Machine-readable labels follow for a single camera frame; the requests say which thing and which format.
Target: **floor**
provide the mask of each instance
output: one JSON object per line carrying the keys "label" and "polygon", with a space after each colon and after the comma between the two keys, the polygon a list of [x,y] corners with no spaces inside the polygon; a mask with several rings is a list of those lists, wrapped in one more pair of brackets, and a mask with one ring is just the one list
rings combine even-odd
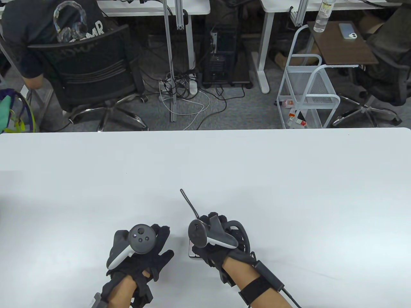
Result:
{"label": "floor", "polygon": [[[249,42],[247,44],[247,49],[248,52],[258,50],[258,42]],[[146,89],[151,91],[158,91],[158,82],[154,81],[153,79],[164,78],[165,73],[169,71],[168,64],[161,59],[167,58],[167,49],[166,47],[156,48],[155,53],[157,55],[153,54],[152,51],[154,50],[142,50],[140,56],[140,64],[144,72],[150,75],[150,77],[144,75],[144,79],[147,84]],[[188,62],[186,45],[183,43],[174,44],[173,52],[174,54],[183,55],[181,59],[175,61],[175,66],[180,66],[181,69],[184,69],[184,64]],[[282,70],[270,59],[267,59],[265,72],[271,88],[270,93],[261,93],[255,74],[250,70],[250,75],[252,82],[254,83],[254,87],[249,90],[244,89],[244,98],[228,100],[227,109],[222,113],[209,117],[204,123],[202,123],[200,129],[280,129],[282,126],[277,107],[274,105],[274,101],[276,99],[279,84],[281,82]],[[345,93],[347,95],[351,95],[352,97],[357,97],[356,95],[360,92],[361,89],[354,87],[347,77],[340,76],[336,71],[330,71],[329,75],[332,79],[337,93]],[[21,89],[23,82],[20,80],[18,74],[12,69],[7,73],[5,78],[10,87],[13,87],[14,89]],[[49,84],[45,86],[45,89],[40,91],[40,94],[44,95],[47,88],[50,88]],[[216,94],[214,89],[209,89],[209,91]],[[223,95],[226,99],[242,96],[242,89],[224,89]],[[193,101],[201,103],[205,106],[207,106],[208,104],[210,105],[207,110],[198,115],[191,126],[187,128],[188,130],[197,129],[204,117],[216,111],[223,110],[225,106],[223,101],[219,101],[209,94],[207,97],[206,94],[203,93],[199,93],[193,99]],[[400,126],[411,128],[410,104],[407,103],[401,107],[392,107],[389,104],[376,102],[374,103],[374,105],[393,109],[403,120]],[[38,114],[39,110],[37,108],[37,105],[34,103],[33,108],[34,113]],[[350,104],[341,102],[338,110],[336,111],[335,117],[347,110],[350,110],[351,108],[352,106]],[[179,115],[177,116],[176,122],[170,122],[170,112],[159,100],[158,95],[153,94],[149,96],[149,101],[147,103],[132,101],[127,104],[127,109],[138,114],[152,131],[182,130],[186,128],[195,117],[195,115]],[[200,109],[201,106],[199,105],[181,100],[178,101],[178,113],[195,113]],[[95,131],[101,119],[101,116],[102,114],[95,113],[91,116],[88,116],[87,118],[84,118],[82,122],[76,125],[69,125],[62,131]],[[58,130],[61,127],[64,127],[67,123],[68,121],[63,117],[62,110],[58,104],[56,97],[53,96],[42,122],[43,131]],[[391,125],[388,121],[381,121],[380,126]],[[340,125],[340,127],[371,127],[371,124],[365,117],[359,116],[353,118],[353,120],[349,122]],[[122,114],[114,114],[113,118],[107,124],[105,130],[132,131],[139,130],[139,127],[132,120],[128,120]]]}

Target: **phone case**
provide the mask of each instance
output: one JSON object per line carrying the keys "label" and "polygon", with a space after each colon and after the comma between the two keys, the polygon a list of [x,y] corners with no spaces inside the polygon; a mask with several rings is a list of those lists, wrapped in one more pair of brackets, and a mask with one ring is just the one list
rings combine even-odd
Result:
{"label": "phone case", "polygon": [[342,37],[345,39],[356,39],[357,34],[354,31],[352,24],[341,23],[339,24],[339,29],[341,30]]}
{"label": "phone case", "polygon": [[201,260],[201,257],[199,255],[196,255],[191,249],[193,248],[194,244],[190,241],[189,245],[188,245],[188,256],[192,259],[195,260]]}

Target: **black glove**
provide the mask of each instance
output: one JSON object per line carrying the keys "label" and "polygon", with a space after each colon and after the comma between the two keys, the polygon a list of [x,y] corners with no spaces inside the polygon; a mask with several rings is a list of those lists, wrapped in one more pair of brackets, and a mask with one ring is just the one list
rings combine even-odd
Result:
{"label": "black glove", "polygon": [[[208,216],[203,215],[200,217],[200,220],[206,224],[210,224],[210,218],[218,215],[217,213],[210,213]],[[254,264],[256,262],[255,257],[250,254],[250,246],[248,242],[248,236],[245,233],[245,230],[231,229],[230,227],[225,226],[227,224],[227,218],[224,215],[218,216],[224,231],[234,236],[238,241],[238,247],[235,249],[230,249],[222,247],[219,245],[207,244],[204,248],[199,248],[193,246],[192,251],[199,255],[210,267],[215,267],[220,271],[220,277],[223,283],[229,283],[231,286],[236,284],[222,268],[223,263],[227,257],[231,257],[235,260]]]}
{"label": "black glove", "polygon": [[[157,236],[154,248],[144,255],[135,253],[131,257],[125,258],[116,268],[109,270],[106,275],[110,275],[112,281],[103,287],[102,298],[103,294],[105,295],[104,297],[108,298],[109,294],[107,295],[107,293],[111,292],[113,285],[118,285],[126,275],[130,275],[138,286],[133,295],[134,303],[132,303],[132,307],[141,308],[152,300],[151,291],[147,286],[147,282],[152,279],[154,279],[154,281],[158,280],[160,271],[172,259],[174,252],[167,250],[162,255],[159,255],[170,235],[170,227],[160,227],[156,224],[152,225],[151,228]],[[119,237],[127,239],[128,234],[129,232],[127,230],[117,231],[114,236],[113,247],[116,241],[119,240]],[[150,274],[149,278],[143,275],[144,270]]]}

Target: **white table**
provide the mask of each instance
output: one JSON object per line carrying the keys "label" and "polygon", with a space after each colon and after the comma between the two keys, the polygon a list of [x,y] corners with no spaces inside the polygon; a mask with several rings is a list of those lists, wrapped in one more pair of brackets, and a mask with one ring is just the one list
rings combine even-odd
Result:
{"label": "white table", "polygon": [[[270,91],[266,74],[264,73],[264,66],[266,64],[266,57],[270,43],[270,35],[272,29],[272,22],[275,13],[289,12],[290,7],[294,10],[298,9],[299,0],[260,0],[264,11],[266,12],[264,18],[263,32],[261,34],[260,51],[252,52],[251,56],[256,70],[257,79],[260,85],[261,92],[267,94]],[[373,3],[386,6],[398,6],[397,3],[386,2],[385,0],[370,0]],[[318,11],[322,0],[310,0],[307,11]],[[337,0],[334,5],[334,10],[355,10],[355,9],[375,9],[376,7],[359,0]]]}
{"label": "white table", "polygon": [[[162,16],[163,4],[157,1],[148,1],[141,4],[135,0],[132,3],[113,1],[113,0],[99,0],[97,1],[100,8],[111,17],[124,17],[124,16]],[[170,7],[173,15],[175,15],[175,1],[167,0],[167,4]],[[191,24],[192,15],[207,15],[210,13],[210,1],[209,0],[183,0],[182,7],[187,11],[188,24],[186,25],[186,37],[188,48],[188,67],[189,69],[195,69],[196,56],[194,53],[193,44],[193,29]],[[197,93],[197,83],[190,81],[190,93]]]}
{"label": "white table", "polygon": [[302,307],[411,302],[411,131],[329,129],[0,135],[4,308],[87,307],[118,229],[171,227],[153,308],[244,308],[188,258],[194,215],[242,222]]}

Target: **clear headphones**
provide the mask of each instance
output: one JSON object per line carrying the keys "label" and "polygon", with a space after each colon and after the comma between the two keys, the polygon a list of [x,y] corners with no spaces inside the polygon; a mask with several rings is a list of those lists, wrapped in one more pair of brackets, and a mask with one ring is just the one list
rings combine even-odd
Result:
{"label": "clear headphones", "polygon": [[[65,7],[70,6],[75,8],[80,13],[80,21],[74,23],[71,28],[65,27],[61,29],[57,24],[58,17],[61,10]],[[59,43],[68,43],[73,38],[75,40],[80,40],[85,37],[87,33],[87,16],[84,9],[75,1],[64,1],[60,3],[54,10],[53,14],[54,27],[57,31],[57,40]]]}

